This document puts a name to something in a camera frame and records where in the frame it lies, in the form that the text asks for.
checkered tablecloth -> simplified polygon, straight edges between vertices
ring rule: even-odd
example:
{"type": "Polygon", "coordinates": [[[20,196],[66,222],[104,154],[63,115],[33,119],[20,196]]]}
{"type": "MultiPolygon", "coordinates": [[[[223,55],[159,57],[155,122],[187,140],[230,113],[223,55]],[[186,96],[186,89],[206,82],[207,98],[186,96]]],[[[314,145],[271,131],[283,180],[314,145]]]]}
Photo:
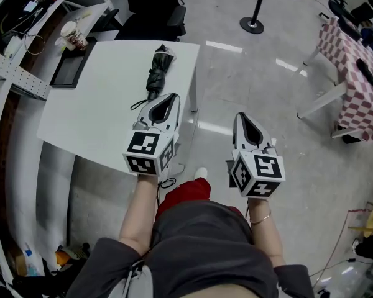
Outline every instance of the checkered tablecloth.
{"type": "Polygon", "coordinates": [[[355,42],[338,26],[333,17],[319,33],[318,49],[332,62],[347,83],[347,93],[339,115],[339,125],[349,129],[362,129],[363,139],[373,140],[373,86],[356,66],[361,58],[373,74],[373,51],[361,41],[355,42]]]}

wrist strap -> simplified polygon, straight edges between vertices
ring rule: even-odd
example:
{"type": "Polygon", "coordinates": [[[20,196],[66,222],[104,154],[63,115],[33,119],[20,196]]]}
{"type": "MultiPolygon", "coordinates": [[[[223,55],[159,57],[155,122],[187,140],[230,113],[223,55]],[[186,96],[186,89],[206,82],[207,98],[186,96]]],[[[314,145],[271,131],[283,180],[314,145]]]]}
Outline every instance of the wrist strap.
{"type": "Polygon", "coordinates": [[[260,223],[262,223],[263,221],[265,221],[266,219],[268,219],[270,216],[271,216],[271,209],[269,209],[269,214],[268,214],[266,217],[264,217],[263,219],[259,220],[258,222],[251,222],[251,221],[250,221],[250,223],[251,223],[251,225],[257,225],[257,224],[260,224],[260,223]]]}

gray floor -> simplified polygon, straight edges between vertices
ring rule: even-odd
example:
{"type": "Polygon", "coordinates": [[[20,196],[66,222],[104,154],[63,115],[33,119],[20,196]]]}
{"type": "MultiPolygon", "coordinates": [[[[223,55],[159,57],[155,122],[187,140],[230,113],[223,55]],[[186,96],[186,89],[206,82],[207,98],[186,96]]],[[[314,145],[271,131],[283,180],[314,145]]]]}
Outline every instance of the gray floor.
{"type": "MultiPolygon", "coordinates": [[[[115,7],[124,5],[124,0],[113,2],[115,7]]],[[[212,200],[244,211],[246,200],[227,188],[225,160],[231,158],[236,113],[256,118],[276,138],[284,157],[287,180],[270,205],[285,259],[314,273],[325,266],[347,211],[373,200],[373,143],[345,145],[330,138],[341,102],[306,120],[296,117],[298,108],[337,80],[336,69],[321,55],[303,74],[293,76],[318,41],[323,24],[318,13],[330,12],[314,0],[264,0],[259,19],[265,32],[251,35],[240,28],[239,19],[252,15],[256,0],[185,2],[187,33],[182,42],[201,45],[200,109],[183,121],[178,158],[186,169],[178,182],[205,166],[212,200]]],[[[72,181],[72,240],[94,245],[99,237],[117,237],[134,179],[78,158],[72,181]]],[[[350,214],[348,224],[364,220],[364,215],[350,214]]],[[[330,264],[354,257],[351,243],[356,236],[344,230],[330,264]]],[[[318,287],[327,286],[332,298],[351,297],[368,266],[340,264],[324,273],[318,287]]]]}

folded umbrella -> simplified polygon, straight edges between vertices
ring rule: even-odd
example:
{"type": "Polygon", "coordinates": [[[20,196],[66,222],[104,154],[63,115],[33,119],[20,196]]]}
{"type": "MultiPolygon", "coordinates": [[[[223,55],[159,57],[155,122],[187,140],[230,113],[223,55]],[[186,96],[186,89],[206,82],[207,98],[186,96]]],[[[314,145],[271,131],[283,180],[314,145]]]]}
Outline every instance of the folded umbrella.
{"type": "Polygon", "coordinates": [[[153,101],[159,96],[164,88],[168,68],[176,58],[173,50],[165,47],[163,44],[155,51],[152,68],[149,70],[150,74],[147,81],[147,91],[149,92],[147,101],[153,101]]]}

white table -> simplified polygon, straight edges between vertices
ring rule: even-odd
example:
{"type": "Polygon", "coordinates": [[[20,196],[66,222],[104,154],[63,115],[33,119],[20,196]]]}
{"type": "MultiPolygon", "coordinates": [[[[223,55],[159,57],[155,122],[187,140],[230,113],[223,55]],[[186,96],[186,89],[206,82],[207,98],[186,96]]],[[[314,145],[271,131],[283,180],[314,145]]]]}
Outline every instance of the white table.
{"type": "Polygon", "coordinates": [[[161,44],[177,56],[161,94],[180,96],[180,120],[188,94],[191,110],[196,112],[199,45],[143,40],[98,42],[77,87],[50,91],[37,136],[75,155],[128,173],[122,149],[127,131],[140,112],[131,111],[130,106],[147,98],[149,69],[161,44]]]}

